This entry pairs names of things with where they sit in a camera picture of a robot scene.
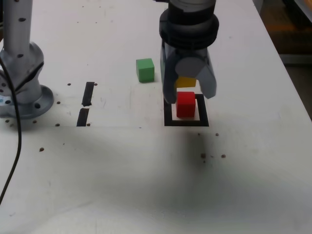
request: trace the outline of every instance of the floor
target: floor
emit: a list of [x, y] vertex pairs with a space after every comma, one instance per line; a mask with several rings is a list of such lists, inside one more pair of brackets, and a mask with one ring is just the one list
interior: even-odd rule
[[312, 67], [286, 67], [286, 69], [312, 119]]

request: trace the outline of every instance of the table surface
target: table surface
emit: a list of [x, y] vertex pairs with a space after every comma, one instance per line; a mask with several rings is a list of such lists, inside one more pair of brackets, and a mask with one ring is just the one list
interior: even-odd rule
[[[164, 127], [165, 8], [151, 0], [34, 1], [31, 38], [45, 55], [39, 79], [61, 104], [22, 123], [0, 234], [311, 233], [311, 120], [252, 1], [217, 1], [209, 128]], [[138, 82], [142, 58], [153, 59], [155, 83]], [[89, 81], [98, 84], [91, 126], [76, 127]], [[15, 125], [0, 123], [1, 188], [16, 154]]]

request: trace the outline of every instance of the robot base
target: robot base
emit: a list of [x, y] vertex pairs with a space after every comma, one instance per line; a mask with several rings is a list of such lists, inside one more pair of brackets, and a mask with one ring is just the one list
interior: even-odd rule
[[[36, 118], [46, 113], [54, 103], [52, 91], [41, 85], [41, 97], [31, 103], [19, 104], [19, 115], [21, 119]], [[0, 117], [16, 118], [14, 103], [11, 97], [0, 96]]]

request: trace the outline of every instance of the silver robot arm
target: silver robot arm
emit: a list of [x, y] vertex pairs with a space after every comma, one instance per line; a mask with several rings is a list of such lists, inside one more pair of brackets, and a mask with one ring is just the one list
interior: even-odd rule
[[219, 21], [214, 15], [216, 0], [156, 0], [168, 3], [160, 17], [162, 37], [161, 74], [164, 98], [176, 102], [176, 81], [195, 78], [206, 98], [216, 94], [216, 80], [208, 46], [216, 39]]
[[[53, 105], [52, 91], [39, 84], [43, 52], [30, 42], [32, 0], [3, 1], [3, 49], [0, 56], [17, 94], [20, 117], [34, 118]], [[0, 71], [0, 117], [15, 117], [7, 77]]]

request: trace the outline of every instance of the black tape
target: black tape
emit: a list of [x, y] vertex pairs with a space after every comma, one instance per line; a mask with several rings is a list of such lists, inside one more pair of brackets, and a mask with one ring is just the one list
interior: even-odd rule
[[91, 106], [91, 99], [92, 99], [92, 94], [93, 94], [93, 89], [94, 89], [94, 82], [87, 82], [86, 83], [86, 88], [84, 90], [84, 95], [82, 98], [82, 105], [85, 106]]
[[86, 127], [87, 126], [87, 119], [89, 115], [89, 109], [82, 108], [79, 112], [77, 127]]
[[209, 127], [204, 95], [196, 94], [195, 97], [197, 100], [199, 119], [200, 119], [200, 122], [202, 124], [201, 126]]

